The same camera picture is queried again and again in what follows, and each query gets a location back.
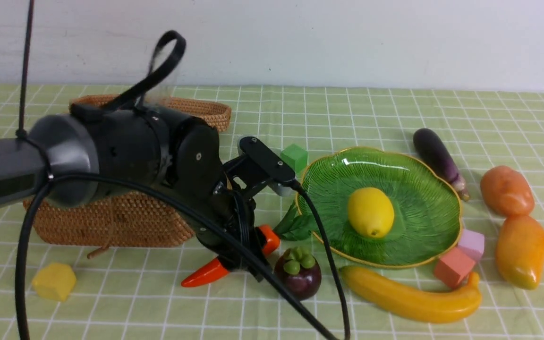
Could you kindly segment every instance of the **mangosteen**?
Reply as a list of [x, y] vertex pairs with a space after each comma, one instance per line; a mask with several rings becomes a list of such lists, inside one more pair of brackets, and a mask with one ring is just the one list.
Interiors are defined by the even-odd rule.
[[313, 297], [322, 282], [320, 265], [305, 247], [287, 249], [276, 261], [274, 274], [300, 301]]

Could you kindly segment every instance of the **green plate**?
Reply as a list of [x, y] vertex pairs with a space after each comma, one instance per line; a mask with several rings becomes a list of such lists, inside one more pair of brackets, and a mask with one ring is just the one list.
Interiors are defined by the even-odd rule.
[[[423, 162], [401, 153], [346, 149], [311, 163], [302, 185], [333, 252], [358, 263], [395, 269], [422, 265], [455, 247], [463, 229], [455, 190]], [[393, 226], [384, 238], [362, 237], [350, 226], [348, 199], [361, 187], [377, 187], [393, 204]], [[301, 196], [296, 207], [299, 215], [311, 215]]]

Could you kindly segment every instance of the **potato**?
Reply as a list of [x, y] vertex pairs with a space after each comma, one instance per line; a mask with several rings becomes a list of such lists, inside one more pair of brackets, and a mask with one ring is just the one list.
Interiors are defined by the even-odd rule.
[[480, 190], [486, 206], [505, 217], [529, 215], [535, 208], [526, 178], [507, 165], [488, 170], [482, 176]]

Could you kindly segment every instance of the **wicker basket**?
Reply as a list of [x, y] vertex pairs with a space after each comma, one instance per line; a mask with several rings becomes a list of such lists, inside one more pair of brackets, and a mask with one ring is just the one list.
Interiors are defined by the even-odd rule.
[[[71, 103], [101, 106], [115, 96], [86, 95]], [[230, 124], [231, 107], [221, 103], [169, 98], [162, 104], [202, 118], [220, 132]], [[24, 209], [30, 202], [23, 202]], [[175, 209], [141, 192], [73, 209], [59, 209], [43, 202], [33, 226], [37, 235], [50, 244], [99, 247], [88, 258], [108, 247], [175, 247], [194, 236]]]

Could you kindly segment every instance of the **green cube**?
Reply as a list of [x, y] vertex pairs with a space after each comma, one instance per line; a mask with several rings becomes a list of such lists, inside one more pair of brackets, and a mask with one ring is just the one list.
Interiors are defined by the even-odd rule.
[[308, 166], [308, 151], [296, 144], [289, 145], [280, 154], [280, 159], [289, 164], [297, 174]]

